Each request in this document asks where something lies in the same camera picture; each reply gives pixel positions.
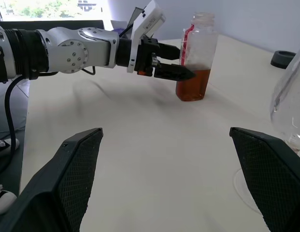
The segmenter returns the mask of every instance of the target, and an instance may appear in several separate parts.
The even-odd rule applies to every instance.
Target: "plastic bottle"
[[[176,86],[176,95],[186,102],[204,98],[218,41],[213,28],[214,14],[195,13],[191,23],[191,27],[184,31],[180,64],[194,71],[196,76],[177,82]]]
[[[300,151],[300,51],[274,89],[270,118],[281,138]]]

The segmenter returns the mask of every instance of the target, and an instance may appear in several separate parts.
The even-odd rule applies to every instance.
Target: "table surface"
[[[229,129],[277,136],[269,102],[284,71],[270,65],[271,56],[220,36],[206,96],[197,102],[181,102],[175,82],[123,67],[32,81],[21,189],[62,141],[102,127],[81,231],[269,231],[234,190],[240,164]]]

